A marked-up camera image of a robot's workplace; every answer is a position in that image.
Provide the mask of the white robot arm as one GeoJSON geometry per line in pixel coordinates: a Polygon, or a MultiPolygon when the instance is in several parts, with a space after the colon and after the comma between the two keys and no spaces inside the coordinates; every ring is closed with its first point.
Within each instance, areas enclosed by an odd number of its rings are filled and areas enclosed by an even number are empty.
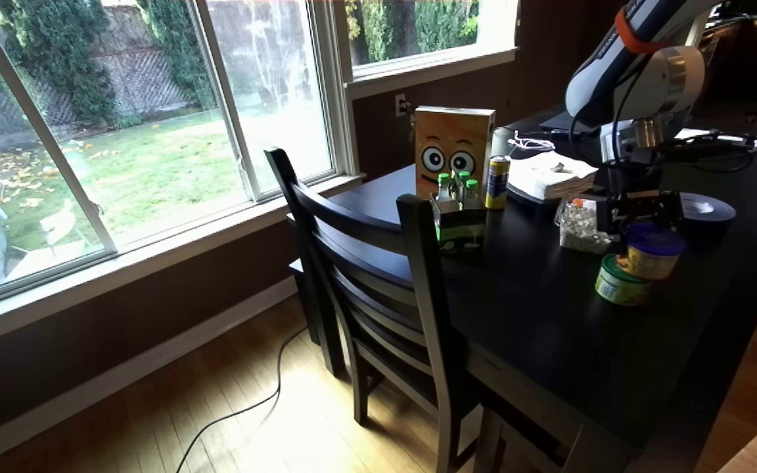
{"type": "Polygon", "coordinates": [[[596,130],[603,203],[596,227],[621,235],[656,195],[660,155],[706,86],[699,40],[717,0],[628,0],[566,86],[566,111],[596,130]]]}

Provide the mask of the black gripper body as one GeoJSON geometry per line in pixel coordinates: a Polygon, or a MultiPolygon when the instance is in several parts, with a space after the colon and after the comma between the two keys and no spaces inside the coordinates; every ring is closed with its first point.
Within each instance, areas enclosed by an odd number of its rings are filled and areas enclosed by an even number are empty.
{"type": "Polygon", "coordinates": [[[657,165],[604,162],[599,174],[596,229],[621,235],[635,220],[674,227],[682,195],[662,186],[657,165]]]}

